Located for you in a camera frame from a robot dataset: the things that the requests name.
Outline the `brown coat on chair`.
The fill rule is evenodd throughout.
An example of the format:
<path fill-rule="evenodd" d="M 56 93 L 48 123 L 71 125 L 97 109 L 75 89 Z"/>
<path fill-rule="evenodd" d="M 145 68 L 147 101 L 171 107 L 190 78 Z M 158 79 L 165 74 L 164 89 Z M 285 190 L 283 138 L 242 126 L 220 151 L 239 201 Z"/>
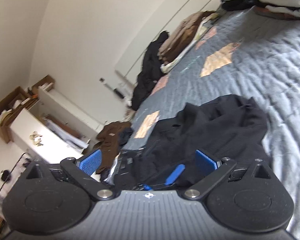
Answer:
<path fill-rule="evenodd" d="M 101 150 L 102 162 L 96 169 L 96 174 L 101 174 L 104 170 L 109 169 L 115 157 L 130 139 L 133 129 L 131 122 L 111 122 L 105 125 L 96 139 L 94 149 Z"/>

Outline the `folded brown beige clothes stack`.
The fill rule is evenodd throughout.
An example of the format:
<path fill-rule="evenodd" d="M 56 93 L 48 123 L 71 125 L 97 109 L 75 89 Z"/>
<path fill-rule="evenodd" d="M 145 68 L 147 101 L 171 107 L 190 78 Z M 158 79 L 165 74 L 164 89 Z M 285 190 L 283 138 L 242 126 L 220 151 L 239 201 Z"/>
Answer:
<path fill-rule="evenodd" d="M 208 31 L 208 24 L 218 17 L 214 11 L 198 11 L 183 19 L 158 50 L 161 71 L 164 74 L 170 72 Z"/>

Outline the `cardboard box on wardrobe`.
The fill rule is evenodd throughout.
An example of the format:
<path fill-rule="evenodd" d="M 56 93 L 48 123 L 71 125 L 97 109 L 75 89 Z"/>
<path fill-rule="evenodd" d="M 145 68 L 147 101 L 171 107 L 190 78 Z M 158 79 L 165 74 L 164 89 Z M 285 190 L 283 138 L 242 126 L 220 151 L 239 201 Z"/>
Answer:
<path fill-rule="evenodd" d="M 38 89 L 47 85 L 47 90 L 54 88 L 55 79 L 45 76 L 26 92 L 18 86 L 0 101 L 0 138 L 8 144 L 12 141 L 10 126 L 23 109 L 29 110 L 38 102 Z"/>

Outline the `black wall brush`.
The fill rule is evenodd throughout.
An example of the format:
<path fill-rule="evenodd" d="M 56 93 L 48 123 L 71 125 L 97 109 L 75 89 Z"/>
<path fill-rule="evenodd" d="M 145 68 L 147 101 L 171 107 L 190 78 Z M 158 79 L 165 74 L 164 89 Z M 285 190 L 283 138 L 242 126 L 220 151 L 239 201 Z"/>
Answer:
<path fill-rule="evenodd" d="M 99 81 L 110 91 L 112 91 L 114 94 L 116 94 L 120 99 L 124 99 L 125 96 L 116 88 L 109 85 L 104 78 L 100 78 Z"/>

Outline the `black metal clothes rack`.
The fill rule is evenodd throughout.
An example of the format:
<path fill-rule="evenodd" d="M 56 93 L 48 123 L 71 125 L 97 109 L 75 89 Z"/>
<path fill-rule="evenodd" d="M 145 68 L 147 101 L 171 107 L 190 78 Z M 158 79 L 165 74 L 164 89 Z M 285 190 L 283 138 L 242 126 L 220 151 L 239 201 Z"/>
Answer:
<path fill-rule="evenodd" d="M 24 152 L 20 158 L 16 161 L 9 171 L 11 172 L 11 180 L 8 182 L 2 182 L 0 186 L 0 200 L 5 198 L 8 192 L 12 189 L 21 174 L 25 171 L 28 165 L 32 162 L 32 158 L 29 153 Z"/>

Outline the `grey patterned quilt bedspread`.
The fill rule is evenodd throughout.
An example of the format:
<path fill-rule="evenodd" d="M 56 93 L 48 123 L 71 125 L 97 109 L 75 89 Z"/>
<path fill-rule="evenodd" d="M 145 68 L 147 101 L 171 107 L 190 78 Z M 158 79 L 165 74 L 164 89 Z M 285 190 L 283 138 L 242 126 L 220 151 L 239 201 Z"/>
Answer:
<path fill-rule="evenodd" d="M 267 115 L 263 146 L 295 208 L 288 231 L 300 239 L 300 20 L 276 20 L 253 10 L 229 12 L 215 34 L 191 49 L 171 70 L 167 84 L 143 102 L 132 121 L 174 117 L 186 103 L 221 95 L 254 98 Z"/>

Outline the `black zip jacket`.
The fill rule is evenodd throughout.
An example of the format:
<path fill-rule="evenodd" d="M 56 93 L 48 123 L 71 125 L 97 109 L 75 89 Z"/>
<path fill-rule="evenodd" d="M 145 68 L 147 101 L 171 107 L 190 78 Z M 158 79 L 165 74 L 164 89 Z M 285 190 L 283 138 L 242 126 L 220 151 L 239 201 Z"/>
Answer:
<path fill-rule="evenodd" d="M 195 152 L 202 150 L 217 159 L 229 157 L 239 168 L 259 158 L 270 161 L 262 139 L 267 132 L 266 114 L 253 98 L 230 94 L 200 106 L 187 103 L 174 118 L 157 122 L 143 148 L 148 149 L 149 174 L 145 183 L 164 188 L 166 178 L 180 164 L 185 170 L 172 185 L 189 187 L 202 176 Z"/>

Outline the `white wardrobe with mouse sticker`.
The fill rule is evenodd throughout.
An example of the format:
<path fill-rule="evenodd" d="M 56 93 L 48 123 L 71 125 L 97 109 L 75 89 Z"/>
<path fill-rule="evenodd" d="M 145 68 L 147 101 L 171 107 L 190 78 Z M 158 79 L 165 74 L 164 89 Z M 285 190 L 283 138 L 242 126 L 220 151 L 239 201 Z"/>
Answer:
<path fill-rule="evenodd" d="M 21 110 L 10 126 L 13 142 L 51 164 L 92 150 L 103 125 L 55 89 L 43 85 L 37 92 L 38 101 Z"/>

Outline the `black clothes heap near headboard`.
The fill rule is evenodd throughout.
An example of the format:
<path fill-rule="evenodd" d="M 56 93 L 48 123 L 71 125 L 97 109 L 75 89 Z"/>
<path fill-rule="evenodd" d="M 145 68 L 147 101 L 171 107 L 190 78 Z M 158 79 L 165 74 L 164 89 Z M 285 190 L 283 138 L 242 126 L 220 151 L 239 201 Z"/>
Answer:
<path fill-rule="evenodd" d="M 161 32 L 158 38 L 151 42 L 145 51 L 142 69 L 137 76 L 137 85 L 134 88 L 131 99 L 131 109 L 134 111 L 139 109 L 143 101 L 150 96 L 157 82 L 164 76 L 160 68 L 162 61 L 158 57 L 158 52 L 168 38 L 168 32 Z"/>

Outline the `white bed headboard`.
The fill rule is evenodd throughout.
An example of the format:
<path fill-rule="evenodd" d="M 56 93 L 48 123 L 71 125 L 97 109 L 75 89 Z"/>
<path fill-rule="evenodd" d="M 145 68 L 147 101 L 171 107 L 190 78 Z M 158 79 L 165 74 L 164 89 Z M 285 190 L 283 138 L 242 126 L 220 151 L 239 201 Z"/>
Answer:
<path fill-rule="evenodd" d="M 150 42 L 166 30 L 174 31 L 181 20 L 197 11 L 216 10 L 219 0 L 164 0 L 132 39 L 115 65 L 116 74 L 130 87 L 141 71 L 143 55 Z"/>

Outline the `black hat on rack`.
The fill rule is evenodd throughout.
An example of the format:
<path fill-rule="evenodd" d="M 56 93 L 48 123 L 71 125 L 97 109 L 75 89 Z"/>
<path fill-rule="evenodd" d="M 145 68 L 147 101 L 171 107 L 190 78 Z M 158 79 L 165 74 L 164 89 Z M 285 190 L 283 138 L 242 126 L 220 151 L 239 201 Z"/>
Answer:
<path fill-rule="evenodd" d="M 0 175 L 1 175 L 0 179 L 2 182 L 8 182 L 11 180 L 11 172 L 9 170 L 1 171 Z"/>

